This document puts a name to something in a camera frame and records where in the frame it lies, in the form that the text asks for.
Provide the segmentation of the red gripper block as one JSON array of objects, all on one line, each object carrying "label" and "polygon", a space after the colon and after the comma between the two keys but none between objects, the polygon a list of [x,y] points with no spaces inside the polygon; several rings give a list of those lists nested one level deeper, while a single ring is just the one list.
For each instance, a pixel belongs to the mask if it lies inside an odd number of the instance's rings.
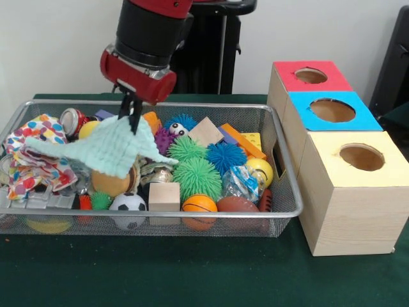
[{"label": "red gripper block", "polygon": [[130,114],[131,94],[124,94],[118,113],[118,119],[129,115],[133,134],[137,132],[143,101],[152,105],[165,101],[176,84],[176,74],[170,69],[156,70],[135,65],[120,56],[113,44],[103,51],[100,70],[107,80],[139,98],[133,101],[133,112]]}]

